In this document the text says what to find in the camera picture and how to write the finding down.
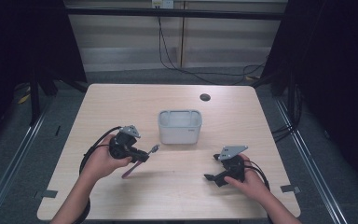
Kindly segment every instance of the metal tool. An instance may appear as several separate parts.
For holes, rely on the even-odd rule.
[[[150,155],[151,153],[155,153],[155,152],[158,150],[158,148],[159,148],[159,144],[153,146],[152,149],[147,153],[147,155]],[[142,163],[143,163],[142,161],[137,161],[137,162],[135,163],[135,165],[133,165],[133,166],[130,168],[130,170],[128,170],[126,173],[124,173],[124,174],[121,176],[121,178],[124,179],[124,178],[126,178],[127,176],[129,176],[130,173],[131,173],[133,170],[135,170],[135,168],[138,167],[138,166],[139,166],[140,164],[142,164]]]

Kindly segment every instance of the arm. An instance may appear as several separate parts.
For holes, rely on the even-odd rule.
[[[245,165],[251,166],[249,158],[240,154],[245,161]],[[258,174],[249,168],[245,168],[245,180],[242,182],[226,176],[228,184],[239,189],[249,198],[256,200],[266,210],[273,223],[292,224],[301,223],[289,210],[266,188]]]
[[[113,135],[107,135],[101,145],[108,145]],[[97,181],[112,174],[117,168],[128,165],[131,157],[115,160],[108,147],[98,147],[89,157],[74,187],[51,223],[73,223],[83,213]]]

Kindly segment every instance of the wall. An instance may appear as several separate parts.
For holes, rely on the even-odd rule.
[[[67,6],[150,8],[151,0],[65,1]],[[174,1],[174,8],[284,12],[284,0]],[[129,16],[70,15],[87,72],[160,68],[170,64],[158,19]],[[279,21],[161,18],[170,59],[175,66],[245,66],[266,60]]]

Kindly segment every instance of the handheld controller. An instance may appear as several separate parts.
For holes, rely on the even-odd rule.
[[[110,155],[115,159],[131,156],[131,162],[147,161],[149,159],[147,152],[133,147],[136,143],[135,137],[141,138],[135,126],[130,125],[120,128],[118,134],[109,142]]]
[[[219,156],[220,154],[213,155],[214,159],[217,161]],[[221,162],[226,170],[219,175],[204,175],[207,180],[214,181],[218,187],[227,184],[224,179],[225,176],[231,176],[234,179],[240,180],[240,182],[245,180],[243,159],[240,156],[237,155],[229,160],[223,160]]]

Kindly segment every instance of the white plastic bin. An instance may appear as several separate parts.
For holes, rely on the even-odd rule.
[[[198,110],[163,110],[158,114],[159,139],[163,144],[195,144],[201,125]]]

